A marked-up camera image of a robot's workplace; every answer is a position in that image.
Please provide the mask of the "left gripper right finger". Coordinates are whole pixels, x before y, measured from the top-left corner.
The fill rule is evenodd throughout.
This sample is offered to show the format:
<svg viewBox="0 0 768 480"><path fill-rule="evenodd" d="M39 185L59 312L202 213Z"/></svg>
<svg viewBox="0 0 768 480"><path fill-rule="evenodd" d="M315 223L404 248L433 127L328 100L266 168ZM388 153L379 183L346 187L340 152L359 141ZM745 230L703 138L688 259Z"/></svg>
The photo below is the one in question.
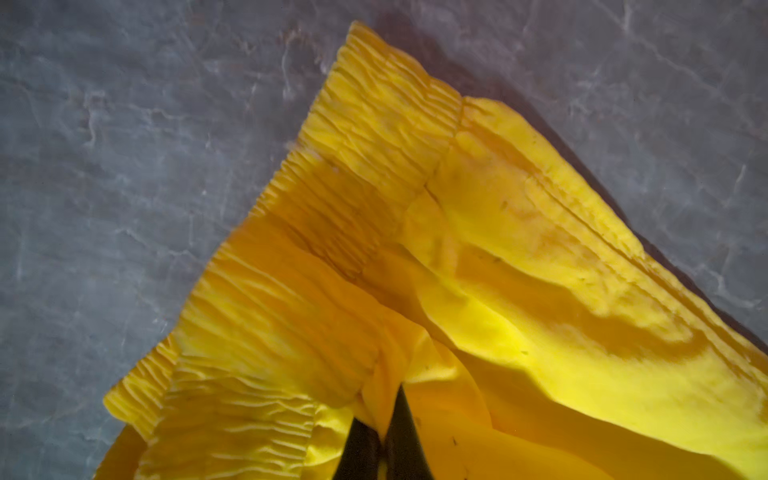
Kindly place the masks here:
<svg viewBox="0 0 768 480"><path fill-rule="evenodd" d="M397 392L385 451L388 480L434 480L403 387Z"/></svg>

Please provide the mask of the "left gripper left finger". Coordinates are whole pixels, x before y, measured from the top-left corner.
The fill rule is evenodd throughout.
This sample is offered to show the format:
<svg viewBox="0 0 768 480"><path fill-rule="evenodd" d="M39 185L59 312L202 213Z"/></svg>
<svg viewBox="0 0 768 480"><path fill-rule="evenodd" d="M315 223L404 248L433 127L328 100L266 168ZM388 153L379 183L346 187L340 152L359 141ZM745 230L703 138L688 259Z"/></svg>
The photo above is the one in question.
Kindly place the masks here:
<svg viewBox="0 0 768 480"><path fill-rule="evenodd" d="M380 438L378 433L354 419L333 480L377 480Z"/></svg>

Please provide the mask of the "yellow shorts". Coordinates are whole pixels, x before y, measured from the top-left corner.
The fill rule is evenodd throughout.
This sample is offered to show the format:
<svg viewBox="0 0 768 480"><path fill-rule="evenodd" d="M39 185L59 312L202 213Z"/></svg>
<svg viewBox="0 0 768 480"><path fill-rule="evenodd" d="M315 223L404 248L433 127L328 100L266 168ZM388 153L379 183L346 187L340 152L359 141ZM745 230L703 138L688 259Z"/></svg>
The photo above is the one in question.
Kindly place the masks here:
<svg viewBox="0 0 768 480"><path fill-rule="evenodd" d="M434 479L763 479L767 356L507 105L355 22L99 479L332 479L404 388Z"/></svg>

